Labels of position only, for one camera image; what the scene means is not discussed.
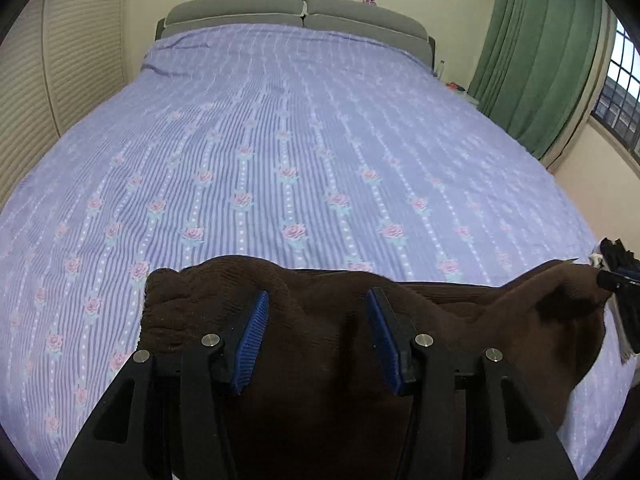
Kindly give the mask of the dark brown fleece pants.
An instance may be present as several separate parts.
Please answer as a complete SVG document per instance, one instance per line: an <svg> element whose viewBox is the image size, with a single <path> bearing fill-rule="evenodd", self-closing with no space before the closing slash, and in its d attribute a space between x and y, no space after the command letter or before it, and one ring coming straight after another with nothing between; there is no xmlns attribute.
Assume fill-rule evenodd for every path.
<svg viewBox="0 0 640 480"><path fill-rule="evenodd" d="M553 427L605 335L608 292L584 264L551 260L487 287L225 256L148 276L139 344L186 350L266 292L269 323L239 414L222 430L224 460L244 479L382 479L398 463L410 404L390 393L375 359L366 320L373 287L452 350L499 349Z"/></svg>

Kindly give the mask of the grey folded garment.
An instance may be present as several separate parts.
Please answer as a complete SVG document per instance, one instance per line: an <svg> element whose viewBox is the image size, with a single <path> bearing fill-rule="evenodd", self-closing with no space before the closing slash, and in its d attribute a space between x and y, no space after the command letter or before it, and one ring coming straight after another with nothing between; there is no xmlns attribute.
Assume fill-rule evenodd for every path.
<svg viewBox="0 0 640 480"><path fill-rule="evenodd" d="M598 270L608 270L600 252L594 250L589 256L590 266ZM620 349L620 362L626 364L639 356L639 293L638 294L614 294L611 292L608 300L608 310L611 311L618 348Z"/></svg>

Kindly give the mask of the black folded clothes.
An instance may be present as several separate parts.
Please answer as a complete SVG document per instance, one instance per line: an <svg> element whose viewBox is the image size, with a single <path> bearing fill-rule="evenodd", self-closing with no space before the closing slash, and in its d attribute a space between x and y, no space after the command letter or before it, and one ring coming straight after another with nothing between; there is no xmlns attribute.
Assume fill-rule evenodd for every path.
<svg viewBox="0 0 640 480"><path fill-rule="evenodd" d="M604 238L600 241L599 248L608 270L635 281L640 280L640 261L633 252L625 248L621 240Z"/></svg>

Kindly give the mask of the window with black grille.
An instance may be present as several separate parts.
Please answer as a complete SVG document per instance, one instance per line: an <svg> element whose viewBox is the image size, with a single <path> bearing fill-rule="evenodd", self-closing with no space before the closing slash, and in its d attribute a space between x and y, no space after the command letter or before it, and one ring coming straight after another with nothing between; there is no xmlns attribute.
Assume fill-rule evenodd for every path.
<svg viewBox="0 0 640 480"><path fill-rule="evenodd" d="M639 159L640 151L639 70L639 51L617 20L610 62L592 116L634 159Z"/></svg>

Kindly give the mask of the green curtain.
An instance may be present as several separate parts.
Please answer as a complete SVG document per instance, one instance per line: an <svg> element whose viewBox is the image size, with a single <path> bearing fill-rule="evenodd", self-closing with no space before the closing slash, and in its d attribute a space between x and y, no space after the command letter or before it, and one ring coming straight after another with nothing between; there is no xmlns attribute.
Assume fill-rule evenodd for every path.
<svg viewBox="0 0 640 480"><path fill-rule="evenodd" d="M603 0L495 0L469 94L536 158L552 148L587 83Z"/></svg>

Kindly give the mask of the white nightstand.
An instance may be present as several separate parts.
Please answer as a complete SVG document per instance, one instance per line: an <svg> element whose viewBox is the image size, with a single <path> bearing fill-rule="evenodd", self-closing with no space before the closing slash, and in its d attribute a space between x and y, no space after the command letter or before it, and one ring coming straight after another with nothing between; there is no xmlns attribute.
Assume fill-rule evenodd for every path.
<svg viewBox="0 0 640 480"><path fill-rule="evenodd" d="M468 102L470 105L472 105L472 107L477 108L478 104L480 104L479 100L470 96L469 93L466 92L465 88L459 86L458 84L450 82L449 84L446 84L446 87L450 91L454 92L456 96L460 96L461 99L464 99L465 102Z"/></svg>

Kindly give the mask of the purple floral bed sheet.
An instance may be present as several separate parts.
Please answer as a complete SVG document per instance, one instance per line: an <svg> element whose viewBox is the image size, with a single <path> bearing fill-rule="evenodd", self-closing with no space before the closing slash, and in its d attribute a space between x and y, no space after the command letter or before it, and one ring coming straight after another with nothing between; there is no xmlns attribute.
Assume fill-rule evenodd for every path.
<svg viewBox="0 0 640 480"><path fill-rule="evenodd" d="M1 213L1 423L58 474L141 332L198 338L266 290L250 442L392 468L408 402L368 344L368 285L499 286L593 243L544 167L409 55L278 25L153 44Z"/></svg>

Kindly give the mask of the grey padded headboard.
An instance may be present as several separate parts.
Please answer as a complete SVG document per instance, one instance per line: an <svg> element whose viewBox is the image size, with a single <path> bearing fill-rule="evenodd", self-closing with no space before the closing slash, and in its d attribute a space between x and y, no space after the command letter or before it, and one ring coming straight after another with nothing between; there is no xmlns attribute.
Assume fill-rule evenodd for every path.
<svg viewBox="0 0 640 480"><path fill-rule="evenodd" d="M435 66L435 39L421 23L380 6L352 0L191 0L156 24L155 38L229 24L276 24L344 32L412 54Z"/></svg>

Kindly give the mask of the white louvered wardrobe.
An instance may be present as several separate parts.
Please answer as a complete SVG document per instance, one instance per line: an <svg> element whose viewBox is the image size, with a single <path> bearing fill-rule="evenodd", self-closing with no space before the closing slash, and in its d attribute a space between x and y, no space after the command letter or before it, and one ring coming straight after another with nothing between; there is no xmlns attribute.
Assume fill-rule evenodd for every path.
<svg viewBox="0 0 640 480"><path fill-rule="evenodd" d="M1 197L126 84L125 0L29 0L1 44Z"/></svg>

